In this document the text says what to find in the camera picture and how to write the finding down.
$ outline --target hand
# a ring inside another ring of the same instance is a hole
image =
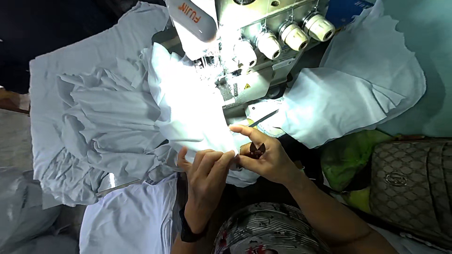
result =
[[[177,161],[188,179],[188,201],[184,215],[191,231],[199,234],[218,206],[235,152],[199,151],[191,164],[185,159],[187,151],[187,147],[183,147]]]
[[[299,179],[298,176],[303,173],[290,160],[284,151],[281,143],[276,139],[269,137],[257,129],[243,125],[229,126],[231,131],[248,136],[250,140],[260,147],[265,144],[265,152],[259,159],[252,159],[250,155],[250,145],[248,143],[240,148],[240,155],[236,157],[235,162],[246,169],[258,173],[268,180],[276,183],[282,183],[286,187]]]

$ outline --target person's right hand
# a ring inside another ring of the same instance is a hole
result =
[[[284,151],[281,143],[276,139],[269,137],[257,129],[243,125],[229,126],[231,131],[241,133],[250,138],[250,140],[260,147],[265,144],[265,152],[259,159],[252,159],[250,155],[250,145],[248,143],[240,148],[240,155],[236,157],[236,163],[249,169],[268,180],[276,183],[282,183],[286,186],[294,183],[303,173],[290,160]]]

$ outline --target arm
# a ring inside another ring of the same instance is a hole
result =
[[[213,211],[218,206],[226,186],[226,177],[234,158],[234,151],[227,153],[204,150],[196,153],[193,164],[185,159],[187,148],[178,154],[177,165],[187,173],[188,201],[184,216],[194,234],[204,231]],[[180,234],[171,248],[171,254],[195,254],[197,243],[183,242]]]
[[[245,126],[231,126],[233,132],[248,136],[266,152],[258,159],[248,157],[250,144],[241,147],[237,163],[289,190],[311,226],[335,253],[397,253],[379,233],[347,207],[315,186],[289,159],[281,143]]]

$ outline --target finger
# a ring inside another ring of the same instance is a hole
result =
[[[249,137],[255,145],[258,145],[257,147],[259,147],[262,143],[270,138],[269,136],[260,132],[258,129],[244,125],[231,125],[229,126],[229,129],[233,132],[237,132]]]
[[[240,147],[240,155],[250,155],[250,146],[251,143],[244,144]]]
[[[196,172],[198,174],[203,174],[205,176],[209,175],[210,171],[212,170],[213,165],[217,160],[219,160],[223,156],[222,152],[208,152],[204,155],[201,163],[199,164],[198,169]]]
[[[206,153],[210,153],[210,152],[215,152],[215,151],[212,149],[207,149],[207,150],[198,151],[196,153],[195,159],[193,161],[193,168],[195,170],[197,170],[199,168],[199,164],[201,163],[201,161],[204,158],[204,156],[206,155]]]
[[[184,146],[177,154],[177,166],[182,168],[185,172],[188,172],[192,167],[192,164],[185,159],[187,152],[188,148]]]
[[[263,160],[256,160],[245,155],[239,155],[236,157],[235,162],[246,169],[262,175]]]
[[[220,159],[214,164],[207,179],[209,182],[222,183],[226,181],[227,172],[231,166],[232,160],[235,157],[234,151],[224,153]]]

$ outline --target patterned bag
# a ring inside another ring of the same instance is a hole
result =
[[[443,246],[452,245],[452,141],[396,141],[375,147],[372,213]]]

